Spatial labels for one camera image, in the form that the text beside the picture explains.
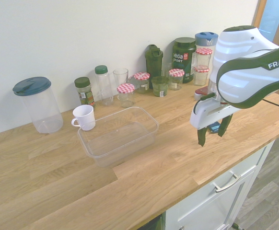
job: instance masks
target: dark green lid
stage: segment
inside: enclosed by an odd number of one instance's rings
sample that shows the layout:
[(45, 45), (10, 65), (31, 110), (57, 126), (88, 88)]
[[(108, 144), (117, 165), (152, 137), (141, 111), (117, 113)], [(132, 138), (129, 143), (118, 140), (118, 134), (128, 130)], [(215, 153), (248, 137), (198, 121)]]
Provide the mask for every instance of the dark green lid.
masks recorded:
[(74, 84), (77, 88), (84, 88), (86, 86), (89, 86), (91, 83), (90, 83), (89, 78), (80, 77), (80, 78), (77, 78), (76, 80), (74, 80)]
[(149, 50), (145, 52), (146, 59), (162, 60), (163, 51), (160, 50), (156, 45), (149, 45)]
[(174, 40), (175, 45), (177, 46), (194, 46), (196, 40), (192, 37), (180, 37)]
[(33, 77), (22, 80), (14, 88), (14, 94), (18, 96), (29, 96), (40, 93), (51, 86), (51, 81), (45, 77)]
[(107, 67), (106, 66), (96, 66), (95, 73), (96, 74), (105, 74), (105, 73), (107, 73)]

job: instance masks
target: blue cap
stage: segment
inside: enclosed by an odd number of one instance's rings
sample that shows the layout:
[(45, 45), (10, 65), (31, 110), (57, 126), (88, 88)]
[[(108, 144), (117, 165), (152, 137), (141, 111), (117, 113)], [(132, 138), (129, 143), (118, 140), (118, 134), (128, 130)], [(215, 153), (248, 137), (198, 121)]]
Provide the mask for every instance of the blue cap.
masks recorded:
[(14, 88), (14, 94), (18, 96), (29, 96), (45, 91), (51, 86), (51, 81), (45, 77), (34, 77), (22, 80)]
[(218, 34), (212, 32), (201, 32), (195, 34), (197, 46), (215, 46), (218, 39)]

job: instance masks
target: green shaker bottle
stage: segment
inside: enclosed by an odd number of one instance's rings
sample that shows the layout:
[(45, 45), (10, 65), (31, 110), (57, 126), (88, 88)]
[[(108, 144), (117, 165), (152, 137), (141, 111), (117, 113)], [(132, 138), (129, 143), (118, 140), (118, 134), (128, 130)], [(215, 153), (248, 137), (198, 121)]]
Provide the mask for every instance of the green shaker bottle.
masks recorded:
[(150, 74), (149, 88), (152, 89), (151, 80), (161, 76), (163, 52), (156, 45), (149, 45), (149, 50), (145, 52), (147, 73)]

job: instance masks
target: wooden floor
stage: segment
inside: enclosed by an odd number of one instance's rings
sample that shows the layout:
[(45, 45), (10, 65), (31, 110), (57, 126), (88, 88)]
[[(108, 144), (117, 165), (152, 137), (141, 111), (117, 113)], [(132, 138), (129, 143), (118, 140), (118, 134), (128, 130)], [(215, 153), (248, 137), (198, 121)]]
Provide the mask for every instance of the wooden floor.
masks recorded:
[(279, 230), (279, 138), (264, 162), (235, 223), (245, 230)]

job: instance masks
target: protein powder tub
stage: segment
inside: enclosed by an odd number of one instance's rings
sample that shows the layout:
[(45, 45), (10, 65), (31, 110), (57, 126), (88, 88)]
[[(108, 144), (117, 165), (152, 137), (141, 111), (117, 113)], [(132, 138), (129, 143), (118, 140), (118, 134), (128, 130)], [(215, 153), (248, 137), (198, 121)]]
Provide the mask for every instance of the protein powder tub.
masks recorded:
[(173, 68), (184, 70), (183, 83), (188, 83), (194, 78), (195, 42), (192, 37), (180, 37), (174, 41)]

